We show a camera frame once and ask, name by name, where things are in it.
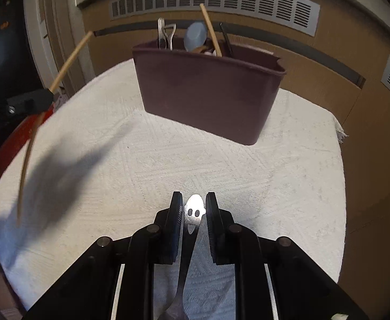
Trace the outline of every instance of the wall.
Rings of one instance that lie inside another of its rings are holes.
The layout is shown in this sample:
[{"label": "wall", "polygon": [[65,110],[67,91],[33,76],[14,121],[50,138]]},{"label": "wall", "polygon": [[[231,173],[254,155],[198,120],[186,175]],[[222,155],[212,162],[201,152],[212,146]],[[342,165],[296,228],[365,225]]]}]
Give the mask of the wall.
[{"label": "wall", "polygon": [[[109,1],[92,0],[82,9],[87,30],[156,20],[159,16],[201,19],[199,12],[168,12],[111,21]],[[231,38],[281,56],[288,68],[282,87],[330,110],[349,135],[342,145],[347,235],[339,284],[372,319],[380,319],[390,310],[390,241],[385,238],[390,234],[390,91],[380,82],[390,54],[390,34],[348,1],[311,1],[321,6],[314,37],[250,17],[211,13],[211,18],[297,40],[337,59],[365,78],[361,89],[294,52],[252,39]],[[97,37],[89,45],[95,73],[129,59],[133,45],[154,37],[154,30]]]}]

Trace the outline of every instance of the screw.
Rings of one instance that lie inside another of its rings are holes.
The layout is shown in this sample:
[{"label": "screw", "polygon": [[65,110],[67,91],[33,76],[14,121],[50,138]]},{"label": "screw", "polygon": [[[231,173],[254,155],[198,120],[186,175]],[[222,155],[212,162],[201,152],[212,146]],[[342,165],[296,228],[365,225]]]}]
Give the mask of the screw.
[{"label": "screw", "polygon": [[291,245],[291,239],[289,239],[288,237],[280,237],[278,239],[278,243],[283,247],[289,247]]},{"label": "screw", "polygon": [[239,233],[242,232],[241,225],[238,225],[237,223],[230,224],[227,228],[232,233]]},{"label": "screw", "polygon": [[109,237],[100,237],[97,239],[97,244],[100,245],[101,247],[106,247],[110,243],[110,238]]},{"label": "screw", "polygon": [[151,223],[146,228],[147,232],[150,232],[150,233],[157,233],[159,231],[159,229],[160,229],[159,225],[156,225],[155,223]]}]

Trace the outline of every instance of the table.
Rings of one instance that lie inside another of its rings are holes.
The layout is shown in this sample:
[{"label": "table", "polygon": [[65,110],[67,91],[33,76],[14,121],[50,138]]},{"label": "table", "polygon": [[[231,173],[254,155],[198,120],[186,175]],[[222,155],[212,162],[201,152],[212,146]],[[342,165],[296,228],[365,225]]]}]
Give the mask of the table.
[{"label": "table", "polygon": [[[0,179],[0,261],[30,308],[96,238],[153,222],[173,191],[215,191],[259,236],[291,237],[335,281],[345,238],[344,173],[334,116],[288,91],[258,142],[244,146],[143,110],[132,60],[88,83],[40,128],[21,227],[24,147]],[[154,314],[172,300],[178,263],[156,266]],[[234,318],[233,266],[215,266],[201,224],[185,287],[191,318]]]}]

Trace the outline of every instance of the wooden chopstick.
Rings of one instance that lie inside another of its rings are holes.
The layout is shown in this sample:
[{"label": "wooden chopstick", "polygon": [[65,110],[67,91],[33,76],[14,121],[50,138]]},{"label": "wooden chopstick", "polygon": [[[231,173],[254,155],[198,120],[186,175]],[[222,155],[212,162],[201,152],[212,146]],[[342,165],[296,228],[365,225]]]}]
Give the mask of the wooden chopstick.
[{"label": "wooden chopstick", "polygon": [[216,55],[218,57],[222,57],[222,53],[221,53],[221,50],[220,50],[219,42],[217,41],[217,37],[216,37],[216,34],[214,32],[213,25],[211,23],[210,17],[208,16],[208,12],[205,9],[205,6],[204,6],[203,3],[200,4],[199,7],[201,7],[202,15],[204,16],[204,20],[205,20],[205,23],[207,25],[208,31],[211,34],[211,40],[213,41],[214,49],[216,50]]},{"label": "wooden chopstick", "polygon": [[[49,91],[54,93],[60,82],[63,80],[64,76],[66,75],[67,71],[69,70],[70,66],[72,66],[73,62],[78,57],[79,52],[81,49],[85,46],[85,44],[89,41],[89,39],[92,37],[93,32],[88,31],[87,34],[82,38],[82,40],[78,43],[76,48],[73,50],[72,54],[70,54],[69,58],[64,63],[63,67],[60,69],[60,72],[54,79],[51,86],[48,88]],[[23,202],[23,188],[25,187],[25,180],[26,180],[26,174],[27,174],[27,166],[29,165],[29,158],[30,154],[32,153],[33,143],[35,141],[36,133],[38,132],[39,126],[41,126],[42,121],[44,120],[45,112],[42,112],[38,115],[36,118],[36,121],[34,122],[32,126],[32,133],[30,136],[29,144],[27,146],[25,160],[23,161],[23,167],[21,169],[21,177],[20,177],[20,187],[18,189],[18,201],[17,201],[17,226],[20,225],[20,218],[21,218],[21,204]]]}]

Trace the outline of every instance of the plastic bin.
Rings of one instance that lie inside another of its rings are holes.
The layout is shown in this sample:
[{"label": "plastic bin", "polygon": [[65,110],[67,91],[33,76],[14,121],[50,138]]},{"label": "plastic bin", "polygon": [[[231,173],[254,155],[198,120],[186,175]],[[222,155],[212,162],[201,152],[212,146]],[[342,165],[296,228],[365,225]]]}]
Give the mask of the plastic bin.
[{"label": "plastic bin", "polygon": [[173,48],[159,49],[154,40],[132,49],[146,112],[256,143],[286,74],[279,58],[237,45],[230,58],[223,42],[223,57],[189,53],[179,37]]}]

